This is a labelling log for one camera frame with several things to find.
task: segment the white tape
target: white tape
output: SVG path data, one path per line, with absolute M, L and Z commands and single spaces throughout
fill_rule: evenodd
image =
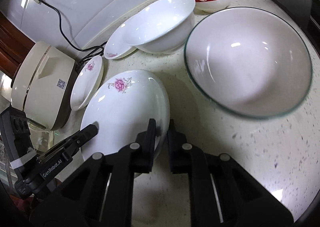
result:
M 10 162 L 10 165 L 12 167 L 12 169 L 16 169 L 20 166 L 23 166 L 24 164 L 26 164 L 28 161 L 30 161 L 34 156 L 37 155 L 37 152 L 35 149 L 30 148 L 28 150 L 28 153 L 26 153 L 24 156 Z

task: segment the pink flower pattern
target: pink flower pattern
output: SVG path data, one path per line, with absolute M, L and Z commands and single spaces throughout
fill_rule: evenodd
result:
M 108 53 L 108 57 L 109 57 L 109 58 L 113 58 L 113 57 L 116 57 L 116 56 L 117 56 L 116 53 Z
M 120 78 L 116 79 L 114 83 L 108 83 L 108 89 L 110 89 L 110 86 L 115 87 L 118 92 L 125 93 L 128 87 L 132 85 L 131 83 L 132 77 L 130 78 Z
M 84 69 L 85 71 L 92 71 L 94 67 L 94 61 L 92 61 L 91 63 L 87 64 L 87 67 Z

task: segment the glass surface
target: glass surface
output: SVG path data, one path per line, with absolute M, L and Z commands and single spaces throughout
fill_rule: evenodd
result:
M 305 44 L 305 42 L 303 41 L 303 39 L 301 38 L 301 36 L 296 32 L 296 30 L 288 23 L 286 22 L 285 20 L 283 20 L 281 17 L 277 16 L 278 18 L 280 18 L 282 21 L 284 21 L 287 25 L 289 25 L 296 33 L 297 35 L 301 38 L 302 42 L 304 43 L 304 46 L 305 48 L 307 49 L 307 52 L 308 52 L 308 59 L 310 61 L 310 65 L 311 65 L 311 69 L 310 69 L 310 81 L 309 81 L 309 85 L 308 85 L 308 90 L 305 92 L 305 95 L 303 96 L 303 98 L 300 99 L 300 101 L 294 106 L 292 107 L 291 109 L 288 109 L 287 111 L 285 112 L 279 112 L 277 114 L 274 114 L 274 115 L 267 115 L 267 116 L 256 116 L 256 115 L 251 115 L 251 114 L 245 114 L 245 113 L 241 113 L 239 111 L 236 111 L 236 110 L 233 110 L 232 108 L 229 108 L 223 104 L 221 104 L 219 101 L 217 101 L 216 99 L 212 98 L 211 96 L 209 96 L 202 88 L 201 86 L 196 82 L 196 80 L 193 78 L 192 74 L 191 74 L 191 71 L 190 71 L 190 68 L 188 66 L 188 63 L 187 63 L 187 58 L 186 58 L 186 49 L 187 49 L 187 46 L 188 46 L 188 41 L 192 35 L 192 33 L 194 32 L 194 30 L 196 29 L 196 27 L 202 23 L 204 20 L 206 20 L 206 18 L 208 18 L 209 16 L 211 15 L 208 15 L 207 17 L 205 17 L 204 19 L 202 19 L 198 24 L 196 24 L 196 26 L 193 28 L 193 30 L 191 31 L 191 33 L 189 34 L 188 38 L 187 38 L 187 41 L 186 41 L 186 44 L 185 44 L 185 47 L 184 47 L 184 54 L 183 54 L 183 58 L 184 58 L 184 64 L 185 64 L 185 67 L 186 67 L 186 71 L 187 71 L 187 74 L 189 76 L 189 78 L 191 79 L 192 83 L 195 85 L 195 87 L 205 96 L 207 97 L 210 101 L 213 101 L 215 104 L 217 104 L 217 106 L 219 106 L 221 109 L 223 109 L 224 111 L 232 114 L 232 115 L 236 115 L 236 116 L 239 116 L 239 117 L 243 117 L 243 118 L 247 118 L 247 119 L 255 119 L 255 120 L 265 120 L 265 119 L 270 119 L 270 118 L 274 118 L 274 117 L 280 117 L 280 116 L 284 116 L 284 115 L 287 115 L 289 114 L 290 112 L 294 111 L 295 109 L 297 109 L 301 103 L 305 100 L 305 98 L 307 97 L 309 91 L 310 91 L 310 87 L 311 87 L 311 83 L 312 83 L 312 76 L 313 76 L 313 69 L 312 69 L 312 62 L 311 62 L 311 57 L 310 57 L 310 53 L 309 53 L 309 50 Z

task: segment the green glass rim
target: green glass rim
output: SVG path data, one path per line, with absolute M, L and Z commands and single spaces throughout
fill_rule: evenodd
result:
M 241 113 L 241 112 L 238 112 L 238 111 L 235 111 L 233 109 L 230 109 L 228 108 L 227 106 L 219 103 L 217 100 L 215 100 L 214 98 L 212 98 L 211 96 L 209 96 L 202 88 L 201 86 L 198 85 L 198 83 L 193 79 L 193 76 L 190 72 L 190 69 L 188 67 L 188 63 L 187 63 L 187 56 L 186 56 L 186 49 L 187 49 L 187 45 L 188 45 L 188 41 L 189 41 L 189 38 L 190 36 L 192 35 L 194 29 L 196 29 L 196 27 L 199 25 L 199 23 L 201 23 L 202 21 L 204 21 L 206 18 L 208 18 L 209 16 L 211 15 L 214 15 L 218 12 L 221 12 L 221 11 L 224 11 L 224 10 L 227 10 L 227 9 L 233 9 L 233 8 L 252 8 L 252 9 L 257 9 L 257 10 L 261 10 L 261 11 L 264 11 L 264 12 L 267 12 L 269 14 L 272 14 L 276 17 L 278 17 L 279 19 L 281 19 L 282 21 L 284 21 L 287 25 L 289 25 L 289 27 L 291 27 L 296 33 L 297 35 L 299 36 L 299 38 L 302 40 L 306 50 L 307 50 L 307 53 L 308 53 L 308 57 L 309 57 L 309 62 L 310 62 L 310 80 L 309 80 L 309 85 L 308 85 L 308 88 L 304 94 L 304 96 L 300 99 L 300 101 L 292 108 L 284 111 L 284 112 L 280 112 L 280 113 L 277 113 L 277 114 L 274 114 L 274 115 L 267 115 L 267 116 L 254 116 L 254 115 L 248 115 L 248 114 L 245 114 L 245 113 Z M 248 120 L 269 120 L 269 119 L 274 119 L 274 118 L 280 118 L 280 117 L 283 117 L 285 115 L 288 115 L 290 114 L 291 112 L 293 112 L 294 110 L 296 110 L 298 107 L 300 107 L 300 105 L 304 102 L 304 100 L 307 98 L 309 92 L 310 92 L 310 89 L 311 89 L 311 85 L 312 85 L 312 77 L 313 77 L 313 64 L 312 64 L 312 60 L 311 60 L 311 56 L 310 56 L 310 52 L 309 52 L 309 49 L 306 45 L 306 43 L 304 42 L 303 38 L 300 36 L 300 34 L 296 31 L 296 29 L 293 28 L 293 26 L 291 24 L 289 24 L 286 20 L 282 19 L 280 16 L 277 16 L 269 11 L 266 11 L 266 10 L 263 10 L 263 9 L 260 9 L 260 8 L 256 8 L 256 7 L 250 7 L 250 6 L 237 6 L 237 7 L 230 7 L 230 8 L 225 8 L 225 9 L 222 9 L 222 10 L 219 10 L 215 13 L 212 13 L 212 14 L 209 14 L 208 16 L 206 16 L 205 18 L 203 18 L 200 22 L 198 22 L 195 27 L 193 27 L 193 29 L 191 30 L 190 34 L 188 35 L 188 38 L 186 40 L 186 43 L 184 45 L 184 50 L 183 50 L 183 62 L 184 62 L 184 65 L 185 65 L 185 68 L 186 68 L 186 71 L 187 71 L 187 74 L 190 78 L 190 80 L 192 81 L 193 85 L 202 93 L 202 95 L 204 95 L 207 99 L 209 99 L 210 101 L 214 102 L 220 109 L 222 109 L 223 111 L 231 114 L 231 115 L 234 115 L 236 117 L 240 117 L 240 118 L 244 118 L 244 119 L 248 119 Z

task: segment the screw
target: screw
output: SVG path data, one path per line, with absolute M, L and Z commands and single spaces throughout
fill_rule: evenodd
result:
M 140 147 L 139 143 L 137 142 L 133 142 L 130 144 L 130 148 L 133 149 L 133 150 L 136 150 Z
M 227 162 L 227 161 L 230 160 L 230 156 L 229 156 L 228 154 L 226 154 L 226 153 L 223 153 L 223 154 L 220 155 L 220 159 L 221 159 L 222 161 Z
M 96 152 L 96 153 L 94 153 L 94 154 L 92 155 L 92 158 L 93 158 L 94 160 L 99 160 L 99 159 L 102 158 L 102 153 Z
M 189 144 L 189 143 L 184 143 L 184 144 L 182 145 L 182 149 L 183 149 L 183 150 L 190 150 L 191 148 L 192 148 L 192 145 Z

